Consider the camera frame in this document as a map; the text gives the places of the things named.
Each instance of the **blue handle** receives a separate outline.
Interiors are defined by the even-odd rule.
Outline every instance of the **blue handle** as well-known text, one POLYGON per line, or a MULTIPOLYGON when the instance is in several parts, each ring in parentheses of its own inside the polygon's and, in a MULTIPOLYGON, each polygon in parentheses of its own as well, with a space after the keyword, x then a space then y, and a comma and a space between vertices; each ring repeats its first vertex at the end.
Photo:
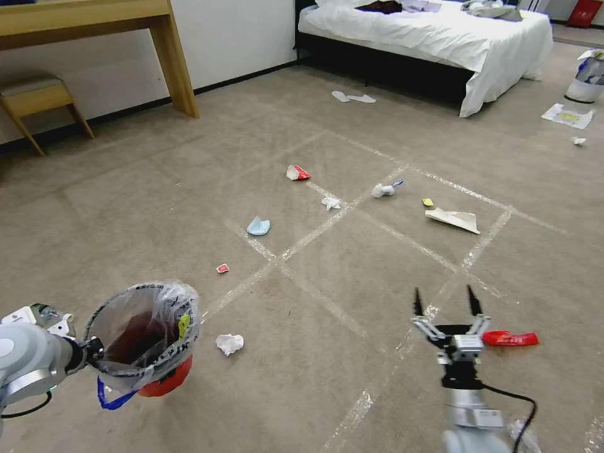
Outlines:
POLYGON ((116 410, 116 409, 121 408, 124 405, 124 403, 126 403, 130 398, 132 398, 135 395, 135 393, 137 392, 137 390, 134 390, 128 394, 122 395, 113 401, 107 402, 107 399, 105 398, 105 384, 103 384, 100 377, 97 377, 96 378, 96 392, 99 397, 99 403, 101 404, 101 407, 103 409, 116 410))

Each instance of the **wooden stool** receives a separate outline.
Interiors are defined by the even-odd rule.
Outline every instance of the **wooden stool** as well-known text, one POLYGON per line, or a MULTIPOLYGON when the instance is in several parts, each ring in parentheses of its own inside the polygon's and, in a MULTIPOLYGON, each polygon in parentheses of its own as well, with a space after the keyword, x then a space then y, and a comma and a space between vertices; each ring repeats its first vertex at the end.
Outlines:
POLYGON ((21 133, 31 142, 40 155, 38 146, 21 119, 41 111, 66 106, 76 123, 80 123, 90 138, 94 138, 88 123, 77 109, 74 99, 61 79, 52 74, 35 74, 18 81, 0 83, 0 104, 14 121, 21 133))

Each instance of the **yellow tag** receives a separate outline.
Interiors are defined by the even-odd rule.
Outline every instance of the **yellow tag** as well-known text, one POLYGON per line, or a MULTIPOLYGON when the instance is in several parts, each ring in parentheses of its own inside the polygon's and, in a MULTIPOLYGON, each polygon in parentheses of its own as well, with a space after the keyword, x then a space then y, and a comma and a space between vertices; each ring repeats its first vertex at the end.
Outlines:
POLYGON ((184 338, 184 332, 186 332, 187 327, 191 324, 191 317, 189 315, 183 315, 178 320, 178 338, 184 338))

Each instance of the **black cable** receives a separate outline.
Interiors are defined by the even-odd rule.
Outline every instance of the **black cable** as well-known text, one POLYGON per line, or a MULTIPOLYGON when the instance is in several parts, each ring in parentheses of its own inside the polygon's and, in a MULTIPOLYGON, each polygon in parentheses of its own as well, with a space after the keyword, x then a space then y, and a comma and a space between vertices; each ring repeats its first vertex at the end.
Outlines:
POLYGON ((533 421, 533 418, 535 418, 535 415, 537 414, 537 402, 535 400, 533 400, 532 398, 529 398, 528 396, 519 395, 517 393, 506 392, 505 390, 500 390, 498 388, 488 386, 487 384, 483 384, 483 388, 490 390, 492 392, 495 392, 495 393, 509 396, 511 398, 516 398, 517 400, 528 401, 529 403, 533 404, 533 408, 531 409, 530 414, 528 415, 526 422, 524 422, 524 426, 518 433, 518 437, 516 438, 516 442, 514 443, 514 450, 512 453, 517 453, 518 446, 520 445, 520 441, 522 440, 522 436, 524 435, 524 431, 526 431, 528 429, 530 422, 533 421))
POLYGON ((28 409, 23 412, 15 412, 12 414, 2 414, 2 415, 0 415, 0 418, 17 418, 17 417, 22 417, 23 415, 29 415, 32 412, 36 412, 37 410, 42 409, 44 406, 46 406, 50 402, 51 399, 52 399, 52 393, 49 390, 46 392, 46 400, 42 404, 39 404, 36 407, 34 407, 32 409, 28 409))

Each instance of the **red object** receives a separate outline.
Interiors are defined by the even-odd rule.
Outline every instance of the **red object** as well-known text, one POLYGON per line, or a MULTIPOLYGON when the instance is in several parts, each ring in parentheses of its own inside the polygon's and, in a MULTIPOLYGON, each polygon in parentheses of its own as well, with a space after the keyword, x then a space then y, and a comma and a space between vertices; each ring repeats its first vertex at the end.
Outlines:
POLYGON ((298 165, 290 165, 288 167, 288 170, 286 172, 286 175, 288 178, 290 178, 292 181, 296 181, 296 180, 300 180, 300 179, 308 179, 310 178, 310 173, 304 171, 300 166, 298 165))
POLYGON ((533 332, 512 335, 508 330, 485 332, 483 341, 489 346, 533 346, 539 344, 539 339, 533 332))
POLYGON ((229 267, 227 266, 227 263, 221 264, 216 268, 216 270, 219 274, 224 274, 225 272, 230 271, 229 267))
POLYGON ((178 386, 180 386, 189 371, 191 371, 191 366, 193 364, 193 355, 190 355, 188 359, 186 359, 183 363, 178 365, 169 375, 168 377, 164 377, 163 379, 159 379, 159 381, 154 381, 152 383, 147 384, 141 390, 138 391, 138 394, 141 396, 163 396, 169 391, 174 390, 178 386))
POLYGON ((579 0, 571 16, 566 22, 567 26, 589 27, 593 18, 598 14, 602 2, 598 0, 579 0))

